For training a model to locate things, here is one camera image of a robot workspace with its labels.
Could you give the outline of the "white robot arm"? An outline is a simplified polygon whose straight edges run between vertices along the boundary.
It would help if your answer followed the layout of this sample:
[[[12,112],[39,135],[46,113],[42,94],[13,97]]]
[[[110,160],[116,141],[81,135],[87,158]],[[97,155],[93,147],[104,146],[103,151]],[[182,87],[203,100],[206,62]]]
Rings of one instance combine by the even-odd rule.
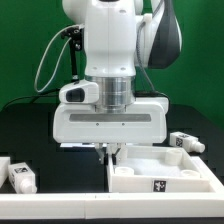
[[[83,30],[84,78],[65,85],[53,123],[59,143],[90,143],[100,162],[117,159],[126,144],[166,139],[166,96],[136,93],[136,67],[164,69],[179,56],[181,31],[172,0],[63,0],[67,16]]]

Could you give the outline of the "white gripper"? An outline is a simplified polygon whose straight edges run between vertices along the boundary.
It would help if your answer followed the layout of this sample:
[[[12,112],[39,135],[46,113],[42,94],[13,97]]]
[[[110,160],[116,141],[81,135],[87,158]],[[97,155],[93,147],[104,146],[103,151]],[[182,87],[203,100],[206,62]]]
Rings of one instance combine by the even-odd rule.
[[[53,137],[58,143],[96,143],[103,164],[102,143],[162,143],[167,136],[168,107],[165,97],[137,98],[120,113],[98,113],[93,105],[61,103],[54,115]],[[118,144],[113,165],[120,150]]]

